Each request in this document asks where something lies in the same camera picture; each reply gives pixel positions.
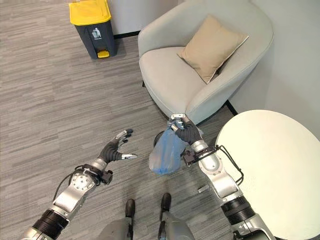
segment plastic bag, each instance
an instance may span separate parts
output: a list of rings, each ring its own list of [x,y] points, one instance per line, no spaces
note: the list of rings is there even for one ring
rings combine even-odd
[[[175,132],[168,127],[156,143],[149,156],[149,168],[152,172],[164,175],[180,168],[181,153],[187,143],[182,141]]]

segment trash can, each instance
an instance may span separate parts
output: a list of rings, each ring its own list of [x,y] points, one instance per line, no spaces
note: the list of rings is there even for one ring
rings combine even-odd
[[[92,59],[117,54],[107,0],[69,3],[70,22],[75,26]]]

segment pillow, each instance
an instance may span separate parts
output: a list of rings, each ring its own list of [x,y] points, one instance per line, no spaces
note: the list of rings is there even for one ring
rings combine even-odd
[[[208,84],[218,68],[248,37],[247,34],[226,29],[216,18],[208,15],[178,56],[194,68],[202,80]]]

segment white wall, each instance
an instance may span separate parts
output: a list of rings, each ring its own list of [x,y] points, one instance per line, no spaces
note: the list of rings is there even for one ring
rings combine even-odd
[[[231,104],[283,113],[320,139],[320,1],[251,2],[271,19],[274,42]]]
[[[140,31],[173,7],[179,0],[108,0],[113,34]]]

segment chair armrest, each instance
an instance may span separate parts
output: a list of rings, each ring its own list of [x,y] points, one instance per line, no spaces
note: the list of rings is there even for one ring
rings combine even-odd
[[[258,61],[236,73],[227,67],[189,102],[186,115],[196,124],[218,111],[250,74]]]
[[[186,46],[206,15],[199,0],[183,2],[174,7],[139,33],[139,56],[154,49]]]

